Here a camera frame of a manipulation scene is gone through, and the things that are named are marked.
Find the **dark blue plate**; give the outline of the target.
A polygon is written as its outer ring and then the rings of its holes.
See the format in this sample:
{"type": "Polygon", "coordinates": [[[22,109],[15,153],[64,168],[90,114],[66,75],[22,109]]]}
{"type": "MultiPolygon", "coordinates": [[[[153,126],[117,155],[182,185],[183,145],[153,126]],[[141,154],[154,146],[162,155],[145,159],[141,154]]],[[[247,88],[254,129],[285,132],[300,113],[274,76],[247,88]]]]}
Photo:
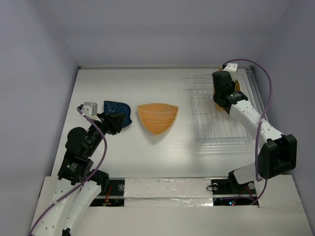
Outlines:
{"type": "Polygon", "coordinates": [[[126,128],[132,124],[131,108],[126,103],[105,100],[103,102],[103,110],[105,113],[109,113],[109,114],[113,114],[113,113],[124,114],[125,118],[123,121],[122,128],[126,128]]]}

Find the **triangular woven orange plate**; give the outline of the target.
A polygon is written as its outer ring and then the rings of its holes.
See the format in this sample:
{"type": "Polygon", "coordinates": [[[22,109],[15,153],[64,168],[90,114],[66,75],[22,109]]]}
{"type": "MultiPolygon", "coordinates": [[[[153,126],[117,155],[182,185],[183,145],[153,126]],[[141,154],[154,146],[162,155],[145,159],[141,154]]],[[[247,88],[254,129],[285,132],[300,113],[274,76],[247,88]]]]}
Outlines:
{"type": "Polygon", "coordinates": [[[175,122],[178,111],[178,106],[164,103],[150,103],[137,106],[142,125],[153,135],[160,135],[166,132],[175,122]]]}

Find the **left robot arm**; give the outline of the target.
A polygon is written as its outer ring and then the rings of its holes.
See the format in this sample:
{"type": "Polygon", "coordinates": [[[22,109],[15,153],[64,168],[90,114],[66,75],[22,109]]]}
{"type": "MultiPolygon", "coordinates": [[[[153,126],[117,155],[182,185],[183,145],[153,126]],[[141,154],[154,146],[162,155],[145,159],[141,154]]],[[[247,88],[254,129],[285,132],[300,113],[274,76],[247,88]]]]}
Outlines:
{"type": "Polygon", "coordinates": [[[67,135],[66,152],[57,174],[56,188],[47,209],[38,217],[29,231],[30,236],[72,236],[84,213],[99,194],[108,192],[109,175],[93,168],[91,156],[106,134],[120,133],[124,114],[83,113],[91,126],[75,127],[67,135]]]}

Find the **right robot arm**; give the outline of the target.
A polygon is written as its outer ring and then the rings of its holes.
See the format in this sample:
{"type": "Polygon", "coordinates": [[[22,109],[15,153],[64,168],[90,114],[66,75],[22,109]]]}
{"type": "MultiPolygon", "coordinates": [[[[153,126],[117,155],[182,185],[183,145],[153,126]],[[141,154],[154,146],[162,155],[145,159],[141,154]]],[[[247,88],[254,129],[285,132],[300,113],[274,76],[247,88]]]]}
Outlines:
{"type": "Polygon", "coordinates": [[[254,163],[229,172],[227,189],[237,193],[245,184],[268,180],[296,167],[297,140],[274,128],[253,107],[247,96],[235,90],[235,81],[228,71],[212,74],[214,102],[238,121],[255,140],[254,163]]]}

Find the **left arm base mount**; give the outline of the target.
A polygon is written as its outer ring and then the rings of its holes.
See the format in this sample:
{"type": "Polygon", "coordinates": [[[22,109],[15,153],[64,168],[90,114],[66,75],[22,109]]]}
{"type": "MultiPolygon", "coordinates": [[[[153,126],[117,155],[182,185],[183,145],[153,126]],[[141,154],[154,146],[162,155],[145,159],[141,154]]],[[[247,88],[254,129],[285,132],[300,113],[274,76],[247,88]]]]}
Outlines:
{"type": "Polygon", "coordinates": [[[124,198],[125,179],[111,178],[109,186],[101,192],[90,204],[91,207],[123,207],[125,205],[124,198]]]}

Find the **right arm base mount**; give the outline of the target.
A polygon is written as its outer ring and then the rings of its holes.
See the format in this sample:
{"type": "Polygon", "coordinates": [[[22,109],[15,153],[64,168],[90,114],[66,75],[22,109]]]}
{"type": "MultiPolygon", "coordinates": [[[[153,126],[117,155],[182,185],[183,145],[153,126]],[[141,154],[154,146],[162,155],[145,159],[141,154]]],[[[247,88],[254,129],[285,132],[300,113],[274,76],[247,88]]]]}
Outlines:
{"type": "Polygon", "coordinates": [[[206,190],[212,193],[214,206],[250,206],[257,199],[253,181],[232,185],[227,178],[215,178],[206,190]]]}

